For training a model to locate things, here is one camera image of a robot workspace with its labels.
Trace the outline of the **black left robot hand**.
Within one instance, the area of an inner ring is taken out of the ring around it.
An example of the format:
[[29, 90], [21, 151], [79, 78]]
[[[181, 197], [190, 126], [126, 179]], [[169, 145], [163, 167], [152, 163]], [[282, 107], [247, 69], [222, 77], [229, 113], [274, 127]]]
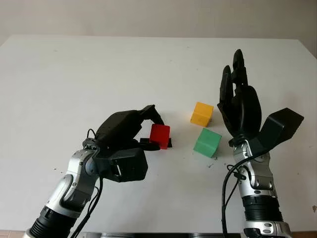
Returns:
[[134, 137], [141, 130], [142, 122], [151, 120], [155, 124], [164, 122], [155, 109], [155, 105], [147, 105], [141, 110], [121, 111], [112, 114], [98, 128], [95, 139], [103, 149], [111, 151], [141, 148], [145, 151], [157, 151], [160, 146], [149, 139], [137, 141]]

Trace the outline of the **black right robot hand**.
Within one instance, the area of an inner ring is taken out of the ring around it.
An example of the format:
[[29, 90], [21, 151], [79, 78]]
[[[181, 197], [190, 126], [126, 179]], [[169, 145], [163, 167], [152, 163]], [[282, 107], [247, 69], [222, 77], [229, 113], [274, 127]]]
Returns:
[[254, 87], [248, 84], [243, 53], [236, 50], [233, 68], [226, 65], [220, 84], [218, 108], [232, 139], [230, 146], [257, 136], [261, 127], [262, 111]]

